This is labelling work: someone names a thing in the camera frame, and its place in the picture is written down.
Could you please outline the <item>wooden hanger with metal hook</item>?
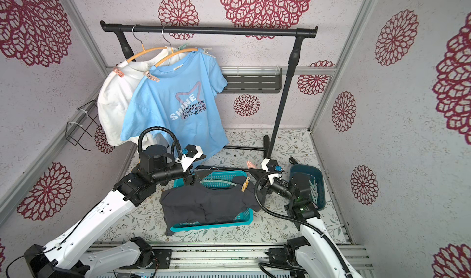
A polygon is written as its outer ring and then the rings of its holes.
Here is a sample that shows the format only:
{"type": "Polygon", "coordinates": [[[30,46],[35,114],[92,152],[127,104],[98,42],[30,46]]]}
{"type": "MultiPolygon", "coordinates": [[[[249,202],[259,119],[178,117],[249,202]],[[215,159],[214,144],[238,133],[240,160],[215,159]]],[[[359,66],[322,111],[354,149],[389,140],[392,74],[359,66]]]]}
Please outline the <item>wooden hanger with metal hook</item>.
{"type": "Polygon", "coordinates": [[[140,42],[142,50],[139,53],[136,53],[136,54],[132,55],[131,57],[127,58],[126,62],[128,64],[130,64],[136,58],[142,57],[145,54],[148,54],[148,53],[151,53],[151,52],[154,52],[154,51],[161,51],[161,50],[164,50],[164,49],[168,48],[167,46],[164,46],[164,47],[152,47],[152,48],[146,49],[145,46],[144,46],[143,41],[136,36],[135,29],[137,28],[137,26],[138,26],[137,24],[134,25],[131,29],[131,32],[132,32],[133,37],[140,42]]]}

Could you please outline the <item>white t-shirt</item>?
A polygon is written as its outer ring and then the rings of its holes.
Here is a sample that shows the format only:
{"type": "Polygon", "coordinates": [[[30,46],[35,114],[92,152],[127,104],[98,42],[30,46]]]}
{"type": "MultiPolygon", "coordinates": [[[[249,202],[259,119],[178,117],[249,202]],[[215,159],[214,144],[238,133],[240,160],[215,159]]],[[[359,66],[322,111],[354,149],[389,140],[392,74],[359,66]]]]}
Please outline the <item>white t-shirt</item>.
{"type": "Polygon", "coordinates": [[[99,121],[107,142],[111,146],[119,146],[127,141],[120,138],[125,114],[134,91],[144,78],[144,73],[149,71],[147,62],[148,60],[128,64],[126,60],[122,61],[115,67],[120,68],[125,76],[120,78],[112,70],[100,89],[98,96],[99,121]]]}

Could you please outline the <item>white clothespin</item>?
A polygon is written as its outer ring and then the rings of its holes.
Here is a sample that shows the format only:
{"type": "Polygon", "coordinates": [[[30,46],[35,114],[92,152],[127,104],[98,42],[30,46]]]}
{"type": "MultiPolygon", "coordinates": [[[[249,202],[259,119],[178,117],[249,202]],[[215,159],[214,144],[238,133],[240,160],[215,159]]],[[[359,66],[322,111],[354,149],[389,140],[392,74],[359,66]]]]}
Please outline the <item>white clothespin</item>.
{"type": "Polygon", "coordinates": [[[208,55],[208,56],[210,56],[210,57],[215,58],[215,56],[214,56],[213,53],[212,53],[212,49],[213,49],[212,47],[202,48],[204,54],[206,54],[206,55],[208,55]]]}

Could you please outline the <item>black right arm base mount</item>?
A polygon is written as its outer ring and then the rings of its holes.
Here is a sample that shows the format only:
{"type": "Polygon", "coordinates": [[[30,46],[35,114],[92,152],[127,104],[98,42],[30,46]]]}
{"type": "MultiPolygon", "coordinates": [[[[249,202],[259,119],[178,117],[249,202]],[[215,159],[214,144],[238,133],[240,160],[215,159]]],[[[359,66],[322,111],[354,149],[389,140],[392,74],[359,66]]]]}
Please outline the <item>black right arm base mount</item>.
{"type": "Polygon", "coordinates": [[[284,243],[283,247],[271,247],[266,252],[269,257],[269,263],[299,268],[300,265],[296,260],[296,251],[303,246],[310,246],[305,237],[289,239],[284,243]]]}

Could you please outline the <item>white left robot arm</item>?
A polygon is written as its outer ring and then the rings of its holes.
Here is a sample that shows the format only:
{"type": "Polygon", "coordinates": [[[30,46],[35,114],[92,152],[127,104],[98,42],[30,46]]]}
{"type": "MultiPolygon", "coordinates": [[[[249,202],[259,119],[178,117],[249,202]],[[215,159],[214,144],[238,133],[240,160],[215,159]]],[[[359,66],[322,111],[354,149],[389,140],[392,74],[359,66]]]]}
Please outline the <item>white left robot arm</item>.
{"type": "Polygon", "coordinates": [[[152,264],[152,246],[140,237],[97,253],[87,251],[118,219],[152,196],[157,185],[176,179],[194,184],[193,163],[205,155],[200,146],[182,148],[175,134],[164,127],[145,129],[137,150],[139,164],[103,200],[59,237],[25,251],[21,257],[34,278],[96,278],[119,267],[152,264]]]}

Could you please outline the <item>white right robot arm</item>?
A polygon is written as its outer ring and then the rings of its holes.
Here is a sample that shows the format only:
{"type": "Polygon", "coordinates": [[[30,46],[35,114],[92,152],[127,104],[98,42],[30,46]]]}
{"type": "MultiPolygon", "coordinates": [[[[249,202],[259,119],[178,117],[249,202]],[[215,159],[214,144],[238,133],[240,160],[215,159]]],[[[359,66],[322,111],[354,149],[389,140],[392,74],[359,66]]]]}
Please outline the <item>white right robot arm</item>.
{"type": "Polygon", "coordinates": [[[256,176],[255,199],[267,214],[298,225],[301,236],[284,243],[282,253],[273,254],[274,250],[269,249],[269,262],[258,263],[260,270],[270,278],[274,275],[268,268],[295,272],[310,278],[360,278],[361,274],[330,237],[314,205],[302,197],[299,185],[296,182],[283,183],[281,175],[279,171],[268,171],[256,176]],[[287,215],[275,213],[262,204],[261,197],[270,190],[289,201],[287,215]]]}

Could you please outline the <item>salmon pink clothespin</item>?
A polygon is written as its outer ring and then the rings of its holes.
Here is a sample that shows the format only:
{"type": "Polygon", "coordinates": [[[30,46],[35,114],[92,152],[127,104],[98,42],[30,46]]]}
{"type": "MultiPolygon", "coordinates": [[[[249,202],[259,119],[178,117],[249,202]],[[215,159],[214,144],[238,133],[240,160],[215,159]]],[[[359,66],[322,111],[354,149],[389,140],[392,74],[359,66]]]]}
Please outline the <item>salmon pink clothespin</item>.
{"type": "Polygon", "coordinates": [[[248,167],[249,169],[251,169],[251,168],[252,168],[252,169],[257,169],[257,168],[258,168],[258,166],[255,165],[254,163],[252,163],[251,161],[247,161],[247,167],[248,167]]]}

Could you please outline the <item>dark grey t-shirt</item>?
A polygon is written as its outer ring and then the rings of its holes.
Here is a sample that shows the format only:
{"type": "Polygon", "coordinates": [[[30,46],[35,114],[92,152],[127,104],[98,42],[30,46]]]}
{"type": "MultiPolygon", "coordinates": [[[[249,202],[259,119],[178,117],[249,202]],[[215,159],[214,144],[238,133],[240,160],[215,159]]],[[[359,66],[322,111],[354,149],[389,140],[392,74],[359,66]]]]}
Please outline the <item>dark grey t-shirt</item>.
{"type": "Polygon", "coordinates": [[[197,182],[193,186],[184,185],[164,191],[160,204],[167,225],[166,236],[174,234],[170,228],[175,224],[230,222],[248,208],[260,211],[261,206],[254,195],[254,183],[250,182],[246,191],[241,191],[245,180],[244,176],[235,177],[233,182],[237,187],[223,190],[205,187],[197,182]]]}

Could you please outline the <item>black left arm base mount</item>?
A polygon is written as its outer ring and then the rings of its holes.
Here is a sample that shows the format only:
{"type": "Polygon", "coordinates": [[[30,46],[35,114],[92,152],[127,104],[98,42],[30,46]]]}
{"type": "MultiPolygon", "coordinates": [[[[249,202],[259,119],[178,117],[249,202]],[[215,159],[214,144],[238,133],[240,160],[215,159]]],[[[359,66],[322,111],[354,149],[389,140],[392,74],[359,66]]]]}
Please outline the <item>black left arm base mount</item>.
{"type": "Polygon", "coordinates": [[[120,269],[168,269],[172,258],[172,249],[157,249],[149,245],[141,237],[130,239],[140,250],[140,256],[134,264],[122,266],[120,269]]]}

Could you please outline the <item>light blue t-shirt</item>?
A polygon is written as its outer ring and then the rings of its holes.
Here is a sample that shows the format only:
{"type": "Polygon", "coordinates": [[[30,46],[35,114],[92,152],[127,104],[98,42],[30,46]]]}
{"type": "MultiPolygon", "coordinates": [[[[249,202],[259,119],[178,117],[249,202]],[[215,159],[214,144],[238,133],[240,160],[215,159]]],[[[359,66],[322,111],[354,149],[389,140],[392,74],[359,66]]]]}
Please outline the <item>light blue t-shirt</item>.
{"type": "Polygon", "coordinates": [[[215,98],[228,83],[217,59],[198,49],[150,73],[159,82],[142,78],[126,111],[121,140],[150,127],[165,127],[182,146],[201,146],[207,157],[220,152],[229,141],[215,98]]]}

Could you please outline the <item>pale green hanger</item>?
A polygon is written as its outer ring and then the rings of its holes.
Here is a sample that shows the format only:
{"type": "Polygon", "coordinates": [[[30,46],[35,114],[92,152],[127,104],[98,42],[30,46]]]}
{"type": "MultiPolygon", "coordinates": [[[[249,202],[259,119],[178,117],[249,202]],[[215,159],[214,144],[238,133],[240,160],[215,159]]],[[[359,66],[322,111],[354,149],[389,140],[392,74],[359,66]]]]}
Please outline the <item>pale green hanger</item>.
{"type": "Polygon", "coordinates": [[[237,184],[232,181],[224,181],[221,179],[209,179],[209,180],[202,180],[200,182],[205,187],[213,187],[213,188],[228,188],[230,186],[237,187],[237,184]]]}

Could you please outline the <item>peach beige clothespin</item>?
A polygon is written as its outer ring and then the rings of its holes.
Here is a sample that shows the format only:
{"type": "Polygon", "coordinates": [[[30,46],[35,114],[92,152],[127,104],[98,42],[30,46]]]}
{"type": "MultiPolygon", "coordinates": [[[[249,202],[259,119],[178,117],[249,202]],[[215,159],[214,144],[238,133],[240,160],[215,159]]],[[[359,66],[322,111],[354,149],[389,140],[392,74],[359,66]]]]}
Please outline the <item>peach beige clothespin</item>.
{"type": "Polygon", "coordinates": [[[157,78],[156,76],[152,75],[149,71],[146,71],[144,73],[144,76],[149,79],[149,80],[152,80],[152,81],[155,81],[155,82],[159,82],[159,78],[157,78]]]}

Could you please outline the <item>mint green clothespin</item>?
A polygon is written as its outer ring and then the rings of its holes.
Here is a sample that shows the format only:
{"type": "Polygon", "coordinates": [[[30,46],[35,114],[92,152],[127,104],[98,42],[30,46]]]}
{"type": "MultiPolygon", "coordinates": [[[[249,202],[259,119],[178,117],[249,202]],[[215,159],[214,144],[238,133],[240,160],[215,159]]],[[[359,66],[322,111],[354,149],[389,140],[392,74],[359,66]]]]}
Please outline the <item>mint green clothespin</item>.
{"type": "Polygon", "coordinates": [[[188,45],[189,45],[188,43],[185,43],[185,44],[179,46],[179,47],[178,47],[178,51],[181,51],[181,50],[186,49],[188,45]]]}

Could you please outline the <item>tan yellow clothespin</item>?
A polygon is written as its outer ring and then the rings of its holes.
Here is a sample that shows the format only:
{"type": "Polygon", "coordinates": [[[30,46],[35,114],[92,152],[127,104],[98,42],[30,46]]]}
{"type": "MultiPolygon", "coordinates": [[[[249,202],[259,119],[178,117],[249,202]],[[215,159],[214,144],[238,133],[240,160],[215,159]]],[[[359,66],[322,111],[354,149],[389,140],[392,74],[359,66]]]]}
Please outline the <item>tan yellow clothespin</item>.
{"type": "Polygon", "coordinates": [[[242,191],[242,192],[245,192],[245,191],[246,191],[246,189],[247,189],[249,183],[250,183],[250,177],[247,177],[246,180],[245,180],[245,182],[244,182],[243,185],[242,185],[242,188],[241,188],[241,191],[242,191]]]}

